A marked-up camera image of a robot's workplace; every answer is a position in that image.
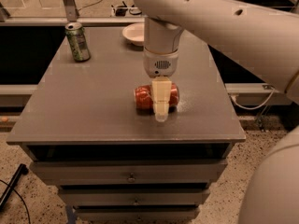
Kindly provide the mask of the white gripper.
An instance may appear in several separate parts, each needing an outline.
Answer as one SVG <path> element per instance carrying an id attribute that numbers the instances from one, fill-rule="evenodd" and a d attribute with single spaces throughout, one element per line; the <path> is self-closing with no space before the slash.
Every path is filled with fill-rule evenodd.
<path id="1" fill-rule="evenodd" d="M 171 77 L 177 70 L 178 51 L 159 54 L 144 48 L 144 68 L 151 81 L 151 99 L 155 119 L 165 122 L 168 118 L 169 101 L 171 97 Z"/>

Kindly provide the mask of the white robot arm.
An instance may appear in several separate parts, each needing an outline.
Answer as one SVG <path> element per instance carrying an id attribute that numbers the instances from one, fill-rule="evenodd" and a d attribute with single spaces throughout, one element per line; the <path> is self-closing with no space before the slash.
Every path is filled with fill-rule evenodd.
<path id="1" fill-rule="evenodd" d="M 235 0 L 134 0 L 145 14 L 144 65 L 156 119 L 167 118 L 170 76 L 187 30 L 299 104 L 299 17 Z M 239 224 L 299 224 L 299 127 L 249 182 Z"/>

